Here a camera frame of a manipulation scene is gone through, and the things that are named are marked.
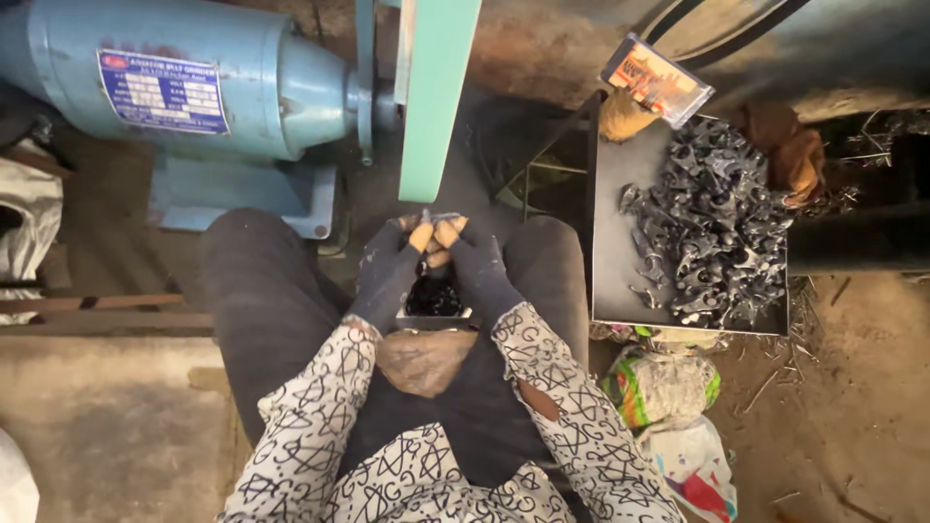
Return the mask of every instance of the printed label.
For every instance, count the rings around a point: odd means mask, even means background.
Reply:
[[[229,134],[218,66],[109,49],[97,50],[113,110],[134,126]]]

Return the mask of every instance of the clear plastic package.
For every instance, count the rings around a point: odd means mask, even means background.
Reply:
[[[630,33],[601,72],[611,86],[626,89],[647,111],[661,113],[672,128],[684,125],[714,93],[675,62]]]

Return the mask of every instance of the black pants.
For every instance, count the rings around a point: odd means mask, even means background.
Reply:
[[[584,263],[575,231],[534,218],[503,251],[513,285],[576,357],[586,355]],[[256,403],[307,366],[352,299],[317,269],[312,246],[279,218],[254,209],[232,211],[210,226],[202,270],[232,394],[255,444],[265,428]],[[433,399],[397,390],[375,369],[339,477],[403,431],[436,421],[474,485],[494,488],[527,461],[551,470],[552,457],[503,374],[503,357],[487,332]]]

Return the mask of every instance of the blue motor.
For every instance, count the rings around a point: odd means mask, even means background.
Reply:
[[[397,114],[390,92],[360,91],[291,17],[200,0],[8,8],[0,78],[90,135],[159,145],[150,222],[169,228],[203,229],[248,205],[327,237],[335,168],[305,150],[353,131],[360,97],[373,112],[365,125],[390,127]]]

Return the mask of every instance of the work glove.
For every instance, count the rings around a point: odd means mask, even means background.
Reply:
[[[405,240],[399,221],[385,223],[365,245],[358,275],[358,295],[349,314],[361,317],[379,334],[386,335],[417,281],[420,255],[432,232],[431,223],[421,223]]]
[[[440,221],[436,240],[452,254],[458,282],[474,301],[475,312],[493,326],[525,299],[507,278],[498,239],[477,232],[470,221],[464,229],[459,227],[461,233],[456,229],[449,221]]]

